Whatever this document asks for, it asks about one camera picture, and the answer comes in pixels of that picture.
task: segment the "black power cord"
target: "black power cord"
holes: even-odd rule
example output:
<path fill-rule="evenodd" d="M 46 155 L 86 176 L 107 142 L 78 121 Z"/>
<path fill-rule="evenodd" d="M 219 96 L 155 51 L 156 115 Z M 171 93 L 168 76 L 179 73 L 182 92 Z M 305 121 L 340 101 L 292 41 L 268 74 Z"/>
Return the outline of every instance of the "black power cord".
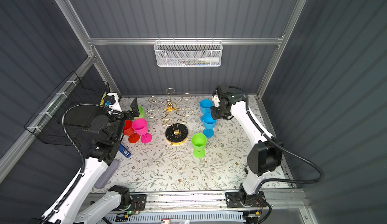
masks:
<path fill-rule="evenodd" d="M 77 176 L 77 178 L 75 179 L 74 183 L 70 186 L 69 190 L 65 193 L 65 195 L 62 197 L 62 199 L 60 201 L 58 201 L 58 204 L 53 208 L 53 210 L 42 220 L 41 224 L 45 224 L 50 218 L 51 216 L 56 212 L 56 210 L 59 210 L 59 207 L 61 207 L 61 205 L 63 204 L 63 202 L 65 202 L 66 198 L 70 195 L 70 193 L 73 191 L 73 189 L 75 188 L 75 186 L 78 184 L 78 182 L 80 181 L 80 178 L 83 176 L 84 174 L 84 171 L 85 171 L 85 157 L 83 156 L 83 153 L 81 151 L 81 149 L 79 148 L 79 146 L 74 142 L 74 140 L 72 139 L 72 137 L 70 136 L 70 134 L 68 133 L 67 129 L 66 129 L 66 126 L 65 126 L 65 117 L 66 117 L 66 114 L 73 108 L 75 107 L 78 107 L 78 106 L 81 106 L 81 105 L 92 105 L 92 106 L 98 106 L 98 107 L 101 107 L 101 108 L 104 108 L 108 111 L 113 111 L 114 114 L 119 114 L 120 117 L 118 118 L 123 118 L 125 115 L 118 111 L 118 110 L 112 110 L 110 109 L 108 106 L 104 106 L 104 105 L 97 105 L 97 104 L 91 104 L 91 103 L 83 103 L 83 104 L 78 104 L 78 105 L 74 105 L 72 107 L 70 107 L 66 112 L 65 114 L 63 114 L 62 116 L 62 128 L 63 130 L 65 131 L 65 134 L 66 136 L 69 138 L 70 142 L 74 145 L 75 149 L 77 150 L 80 158 L 81 158 L 81 161 L 82 161 L 82 165 L 80 167 L 80 171 L 79 171 L 79 174 Z"/>
<path fill-rule="evenodd" d="M 230 88 L 234 88 L 234 89 L 237 89 L 237 90 L 240 90 L 244 93 L 244 96 L 246 98 L 246 110 L 249 110 L 249 97 L 247 95 L 247 93 L 239 88 L 239 87 L 236 87 L 236 86 L 229 86 Z M 313 163 L 312 161 L 308 160 L 308 159 L 305 159 L 301 156 L 298 156 L 297 154 L 295 153 L 292 153 L 290 152 L 289 150 L 285 149 L 284 147 L 278 145 L 271 137 L 269 137 L 268 135 L 266 135 L 266 133 L 264 132 L 264 130 L 262 128 L 260 128 L 260 126 L 255 122 L 253 116 L 251 115 L 251 113 L 249 111 L 247 111 L 247 115 L 249 116 L 249 119 L 252 121 L 252 123 L 254 124 L 254 126 L 259 130 L 259 132 L 262 134 L 262 136 L 264 136 L 271 144 L 273 144 L 275 147 L 277 147 L 278 149 L 281 149 L 283 152 L 286 152 L 290 155 L 292 155 L 293 157 L 296 157 L 300 160 L 302 160 L 303 162 L 309 164 L 310 166 L 312 166 L 314 169 L 316 169 L 318 171 L 318 173 L 320 174 L 319 177 L 315 178 L 315 179 L 308 179 L 308 180 L 299 180 L 299 179 L 275 179 L 275 178 L 271 178 L 271 179 L 264 179 L 261 183 L 264 184 L 266 182 L 270 182 L 270 181 L 278 181 L 278 182 L 287 182 L 287 183 L 296 183 L 296 184 L 313 184 L 313 183 L 317 183 L 317 182 L 320 182 L 322 181 L 324 178 L 325 178 L 325 174 L 324 172 L 322 171 L 322 169 L 320 167 L 317 166 L 317 164 Z M 270 215 L 271 213 L 271 206 L 266 202 L 266 200 L 263 200 L 267 206 L 269 207 L 269 212 L 261 219 L 261 221 L 259 221 L 257 224 L 259 223 L 262 223 L 264 220 L 267 219 L 267 217 Z"/>

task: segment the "plastic cup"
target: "plastic cup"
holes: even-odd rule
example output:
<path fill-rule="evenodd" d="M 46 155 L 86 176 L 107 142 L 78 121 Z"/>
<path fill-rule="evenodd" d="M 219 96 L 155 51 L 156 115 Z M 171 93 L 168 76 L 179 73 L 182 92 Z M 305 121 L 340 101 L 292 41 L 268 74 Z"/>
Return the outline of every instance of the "plastic cup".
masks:
<path fill-rule="evenodd" d="M 132 121 L 126 121 L 125 126 L 123 127 L 123 134 L 130 136 L 134 133 L 132 128 Z"/>
<path fill-rule="evenodd" d="M 134 120 L 137 120 L 137 119 L 144 119 L 145 118 L 145 112 L 143 110 L 143 107 L 141 105 L 138 106 L 138 111 L 140 112 L 140 115 L 138 117 L 135 117 Z"/>
<path fill-rule="evenodd" d="M 128 141 L 131 144 L 135 144 L 136 142 L 138 142 L 139 139 L 140 139 L 140 135 L 138 135 L 137 133 L 133 133 L 132 135 L 129 136 Z"/>
<path fill-rule="evenodd" d="M 150 141 L 152 141 L 152 135 L 151 134 L 147 133 L 147 134 L 141 136 L 141 142 L 143 144 L 147 144 Z"/>
<path fill-rule="evenodd" d="M 138 135 L 145 135 L 148 133 L 148 122 L 139 118 L 132 123 L 132 128 Z"/>
<path fill-rule="evenodd" d="M 192 136 L 191 141 L 193 146 L 193 155 L 198 159 L 203 158 L 206 154 L 206 151 L 204 150 L 207 144 L 206 136 L 202 133 L 196 133 Z"/>
<path fill-rule="evenodd" d="M 207 113 L 211 113 L 212 101 L 210 100 L 202 100 L 200 101 L 200 111 L 205 115 Z"/>
<path fill-rule="evenodd" d="M 211 113 L 207 113 L 203 116 L 203 125 L 204 127 L 206 128 L 204 131 L 203 131 L 203 134 L 207 137 L 207 138 L 210 138 L 210 137 L 213 137 L 214 136 L 214 130 L 213 128 L 215 127 L 216 125 L 216 120 L 214 120 L 212 118 L 212 115 Z"/>

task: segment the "blue cup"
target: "blue cup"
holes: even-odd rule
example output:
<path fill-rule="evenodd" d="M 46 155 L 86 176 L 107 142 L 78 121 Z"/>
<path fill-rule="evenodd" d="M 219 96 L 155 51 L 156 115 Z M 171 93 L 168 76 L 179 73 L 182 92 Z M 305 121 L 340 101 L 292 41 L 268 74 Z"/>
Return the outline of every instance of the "blue cup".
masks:
<path fill-rule="evenodd" d="M 207 114 L 207 113 L 211 113 L 211 106 L 212 106 L 212 101 L 211 100 L 200 101 L 200 111 L 204 115 Z"/>
<path fill-rule="evenodd" d="M 204 127 L 206 128 L 203 131 L 203 134 L 207 137 L 213 137 L 214 136 L 214 130 L 213 128 L 216 125 L 216 120 L 214 120 L 211 116 L 211 113 L 207 113 L 204 116 L 202 116 Z"/>

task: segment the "floral tablecloth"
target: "floral tablecloth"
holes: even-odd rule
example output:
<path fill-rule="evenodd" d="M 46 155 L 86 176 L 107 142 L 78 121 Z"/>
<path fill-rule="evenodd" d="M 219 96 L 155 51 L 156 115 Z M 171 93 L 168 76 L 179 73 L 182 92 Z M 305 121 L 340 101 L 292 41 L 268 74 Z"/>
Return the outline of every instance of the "floral tablecloth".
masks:
<path fill-rule="evenodd" d="M 167 97 L 159 97 L 165 102 Z M 177 101 L 181 96 L 172 97 Z M 193 114 L 186 118 L 189 130 L 188 139 L 181 145 L 171 145 L 165 138 L 166 126 L 160 120 L 163 114 L 147 119 L 149 133 L 153 139 L 148 144 L 138 141 L 130 144 L 125 136 L 122 144 L 132 153 L 130 158 L 120 152 L 116 159 L 120 164 L 108 184 L 103 189 L 91 190 L 92 193 L 107 192 L 113 185 L 127 186 L 132 192 L 182 191 L 182 190 L 229 190 L 239 188 L 245 179 L 246 156 L 251 149 L 250 141 L 239 122 L 218 120 L 214 128 L 215 135 L 207 140 L 206 155 L 197 159 L 192 154 L 191 137 L 203 132 L 200 121 L 202 116 L 199 103 L 210 96 L 192 96 L 191 100 L 180 101 L 178 107 L 190 107 Z M 123 110 L 130 109 L 133 98 L 122 98 Z M 162 109 L 159 102 L 149 103 L 147 97 L 139 97 L 138 104 L 144 111 Z M 264 125 L 254 96 L 249 96 L 249 106 Z M 284 178 L 279 166 L 271 178 Z M 288 188 L 283 182 L 268 182 L 262 188 Z"/>

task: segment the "gray wall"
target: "gray wall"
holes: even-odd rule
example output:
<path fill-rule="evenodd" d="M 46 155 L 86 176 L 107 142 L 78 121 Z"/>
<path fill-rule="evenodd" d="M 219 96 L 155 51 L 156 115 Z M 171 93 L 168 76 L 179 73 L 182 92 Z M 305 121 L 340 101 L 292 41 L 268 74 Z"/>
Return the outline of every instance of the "gray wall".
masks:
<path fill-rule="evenodd" d="M 385 223 L 387 0 L 309 0 L 264 95 L 319 223 Z M 314 178 L 289 158 L 296 178 Z"/>
<path fill-rule="evenodd" d="M 296 0 L 70 0 L 94 38 L 276 38 Z M 257 92 L 275 46 L 224 46 L 220 67 L 158 67 L 152 46 L 97 46 L 123 95 Z"/>
<path fill-rule="evenodd" d="M 86 56 L 54 0 L 0 0 L 0 157 Z"/>
<path fill-rule="evenodd" d="M 86 57 L 54 0 L 0 0 L 0 157 Z M 94 78 L 96 73 L 92 67 L 87 75 Z M 74 148 L 35 140 L 0 184 L 0 223 L 40 217 L 79 165 Z"/>

